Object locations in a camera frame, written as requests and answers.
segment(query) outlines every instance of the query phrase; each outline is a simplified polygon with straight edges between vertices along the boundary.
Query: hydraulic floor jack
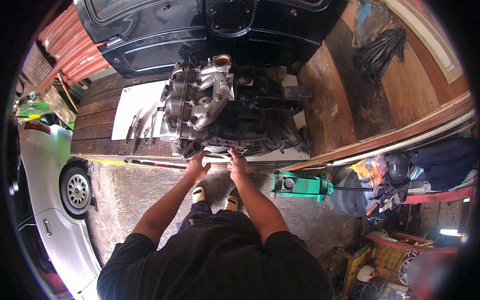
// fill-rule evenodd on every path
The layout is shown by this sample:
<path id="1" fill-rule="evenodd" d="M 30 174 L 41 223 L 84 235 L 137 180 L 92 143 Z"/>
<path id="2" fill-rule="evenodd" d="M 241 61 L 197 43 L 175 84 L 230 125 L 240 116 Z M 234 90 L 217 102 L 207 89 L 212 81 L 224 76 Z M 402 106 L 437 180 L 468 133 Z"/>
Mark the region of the hydraulic floor jack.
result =
<path id="1" fill-rule="evenodd" d="M 318 203 L 325 201 L 325 196 L 334 190 L 371 192 L 372 188 L 334 186 L 332 177 L 322 172 L 320 177 L 276 171 L 273 177 L 271 196 L 279 197 L 317 197 Z"/>

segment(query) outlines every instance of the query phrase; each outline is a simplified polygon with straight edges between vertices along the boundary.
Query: slipper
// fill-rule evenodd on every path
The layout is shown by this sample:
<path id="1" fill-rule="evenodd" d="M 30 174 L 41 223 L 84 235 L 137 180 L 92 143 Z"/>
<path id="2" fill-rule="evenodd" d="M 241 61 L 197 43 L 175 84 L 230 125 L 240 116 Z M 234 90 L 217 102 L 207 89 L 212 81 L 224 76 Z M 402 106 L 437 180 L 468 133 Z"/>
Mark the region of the slipper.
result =
<path id="1" fill-rule="evenodd" d="M 205 191 L 203 187 L 197 186 L 192 192 L 193 203 L 205 201 Z"/>
<path id="2" fill-rule="evenodd" d="M 232 212 L 236 212 L 239 208 L 239 201 L 235 196 L 228 196 L 225 199 L 225 210 L 230 210 Z"/>

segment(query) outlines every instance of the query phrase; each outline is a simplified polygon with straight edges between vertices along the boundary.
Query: white car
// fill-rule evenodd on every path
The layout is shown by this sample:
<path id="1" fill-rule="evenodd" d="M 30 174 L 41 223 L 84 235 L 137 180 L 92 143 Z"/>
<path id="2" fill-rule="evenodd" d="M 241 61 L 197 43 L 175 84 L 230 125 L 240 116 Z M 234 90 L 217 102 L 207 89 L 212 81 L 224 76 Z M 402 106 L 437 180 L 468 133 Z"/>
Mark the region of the white car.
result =
<path id="1" fill-rule="evenodd" d="M 81 161 L 70 155 L 72 131 L 25 122 L 18 134 L 33 215 L 48 257 L 73 297 L 98 299 L 101 267 L 83 220 L 92 189 Z"/>

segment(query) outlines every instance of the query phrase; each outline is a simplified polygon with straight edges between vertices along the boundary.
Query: concrete floor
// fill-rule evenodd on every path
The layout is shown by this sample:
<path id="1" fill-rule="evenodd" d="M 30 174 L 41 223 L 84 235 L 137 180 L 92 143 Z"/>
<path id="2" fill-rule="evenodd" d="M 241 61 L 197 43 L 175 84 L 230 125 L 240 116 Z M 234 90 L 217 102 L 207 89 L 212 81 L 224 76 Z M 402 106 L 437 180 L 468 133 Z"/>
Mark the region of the concrete floor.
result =
<path id="1" fill-rule="evenodd" d="M 184 170 L 157 167 L 130 167 L 94 163 L 92 188 L 98 213 L 89 213 L 86 221 L 93 247 L 103 265 L 116 243 L 123 242 L 131 233 L 142 214 L 175 185 Z M 265 170 L 249 174 L 256 186 L 268 197 L 273 177 Z M 207 201 L 215 213 L 223 208 L 224 199 L 234 185 L 229 171 L 210 169 L 204 181 Z M 324 204 L 316 198 L 277 197 L 271 199 L 280 210 L 293 234 L 307 243 L 309 251 L 329 270 L 333 271 L 331 249 L 355 243 L 360 220 L 339 215 L 327 197 Z M 159 248 L 176 233 L 175 223 L 181 222 L 192 203 L 189 194 L 164 232 Z"/>

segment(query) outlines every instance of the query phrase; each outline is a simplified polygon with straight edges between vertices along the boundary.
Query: hubcap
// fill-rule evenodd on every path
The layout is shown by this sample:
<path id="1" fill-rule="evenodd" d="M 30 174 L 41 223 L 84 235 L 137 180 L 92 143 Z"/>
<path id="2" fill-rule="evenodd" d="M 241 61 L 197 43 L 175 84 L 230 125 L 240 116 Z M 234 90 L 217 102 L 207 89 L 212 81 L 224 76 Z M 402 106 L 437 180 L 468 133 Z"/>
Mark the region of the hubcap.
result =
<path id="1" fill-rule="evenodd" d="M 75 174 L 68 180 L 67 195 L 70 203 L 76 208 L 83 208 L 90 196 L 87 180 L 80 174 Z"/>

